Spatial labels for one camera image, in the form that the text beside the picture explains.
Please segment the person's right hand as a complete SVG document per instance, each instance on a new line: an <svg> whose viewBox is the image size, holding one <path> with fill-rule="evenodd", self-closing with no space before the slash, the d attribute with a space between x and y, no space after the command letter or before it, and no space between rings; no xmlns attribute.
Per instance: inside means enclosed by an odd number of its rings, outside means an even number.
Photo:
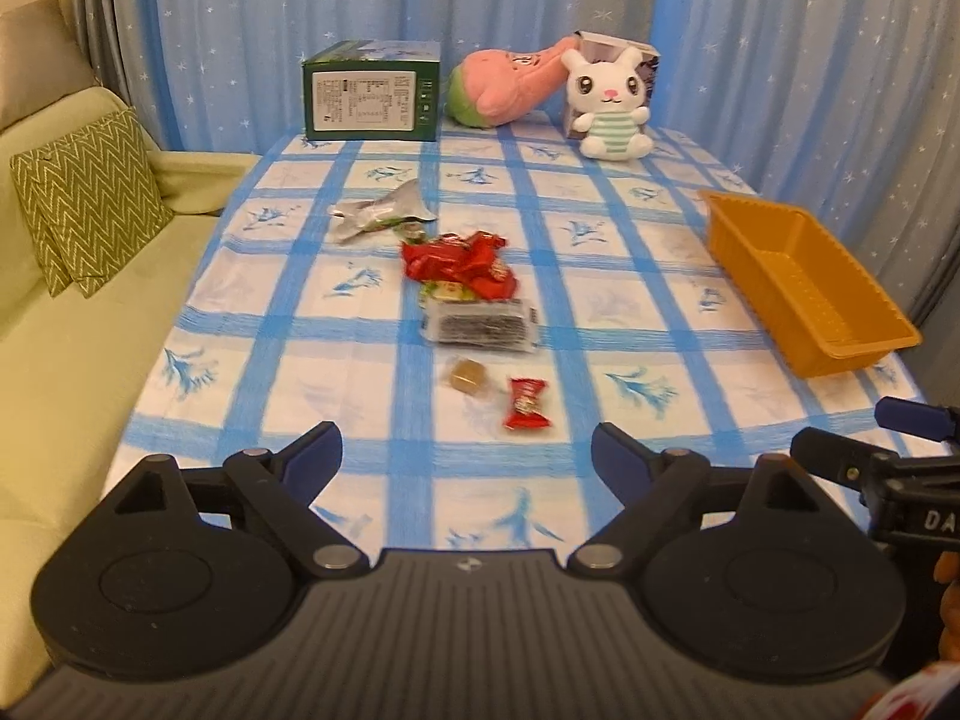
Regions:
<svg viewBox="0 0 960 720"><path fill-rule="evenodd" d="M934 580L946 589L940 601L940 619L944 630L940 636L942 660L960 661L960 554L942 553L934 567Z"/></svg>

